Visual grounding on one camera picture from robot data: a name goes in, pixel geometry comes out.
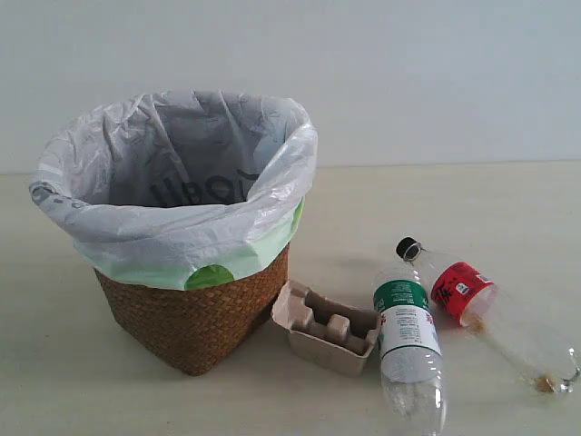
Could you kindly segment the grey paper pulp tray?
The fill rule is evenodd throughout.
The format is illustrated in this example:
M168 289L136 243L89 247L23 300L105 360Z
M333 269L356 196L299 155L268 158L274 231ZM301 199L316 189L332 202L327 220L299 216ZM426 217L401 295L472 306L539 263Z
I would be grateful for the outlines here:
M296 281L282 286L271 318L296 355L348 377L361 375L379 337L377 312L335 302Z

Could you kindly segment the clear bottle green label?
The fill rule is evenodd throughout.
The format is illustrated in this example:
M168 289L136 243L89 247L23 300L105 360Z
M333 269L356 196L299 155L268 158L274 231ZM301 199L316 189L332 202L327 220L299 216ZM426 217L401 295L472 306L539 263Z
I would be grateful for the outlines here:
M443 358L427 292L413 268L384 267L374 282L373 307L380 317L386 399L410 435L440 435L447 417Z

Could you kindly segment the clear bottle red label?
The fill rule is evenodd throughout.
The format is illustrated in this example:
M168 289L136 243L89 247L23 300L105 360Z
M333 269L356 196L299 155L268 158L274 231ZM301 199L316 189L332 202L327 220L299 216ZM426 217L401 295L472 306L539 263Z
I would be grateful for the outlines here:
M537 391L566 394L580 382L574 344L484 273L452 255L427 250L409 236L398 243L396 254L437 306Z

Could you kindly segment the white green plastic bin liner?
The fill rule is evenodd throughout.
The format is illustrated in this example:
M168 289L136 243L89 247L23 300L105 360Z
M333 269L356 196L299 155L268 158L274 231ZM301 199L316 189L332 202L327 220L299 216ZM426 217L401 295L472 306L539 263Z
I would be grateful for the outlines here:
M282 252L312 186L317 144L290 98L140 94L62 127L29 192L99 273L189 291L249 277Z

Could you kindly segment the woven brown wicker basket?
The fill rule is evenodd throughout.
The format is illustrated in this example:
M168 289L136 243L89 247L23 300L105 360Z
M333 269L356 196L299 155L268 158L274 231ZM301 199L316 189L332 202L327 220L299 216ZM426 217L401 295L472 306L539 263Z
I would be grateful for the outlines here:
M100 272L114 320L164 363L190 376L208 372L271 317L288 280L289 248L263 271L193 291L116 282Z

